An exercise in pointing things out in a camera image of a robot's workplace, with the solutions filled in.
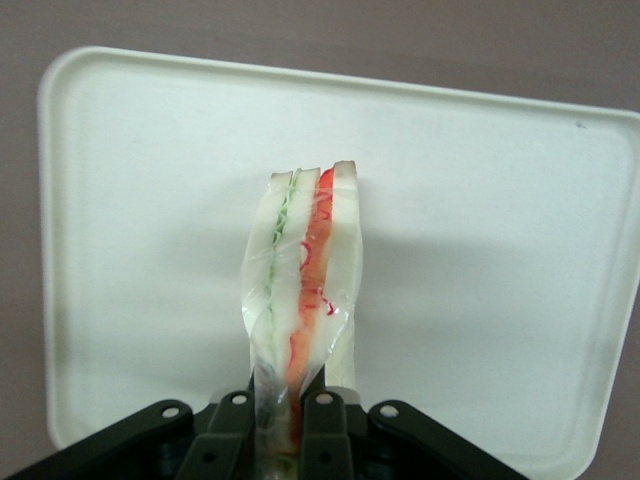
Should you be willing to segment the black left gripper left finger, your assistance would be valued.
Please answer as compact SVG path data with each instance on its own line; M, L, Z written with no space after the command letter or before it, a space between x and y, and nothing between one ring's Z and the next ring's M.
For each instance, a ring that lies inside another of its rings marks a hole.
M10 477L12 479L247 479L253 394L237 390L195 414L156 402Z

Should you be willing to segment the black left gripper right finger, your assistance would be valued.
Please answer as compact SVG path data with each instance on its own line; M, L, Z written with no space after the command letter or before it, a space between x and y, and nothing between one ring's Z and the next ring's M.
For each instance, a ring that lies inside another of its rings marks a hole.
M307 395L300 479L521 479L523 475L413 406L365 411L339 393Z

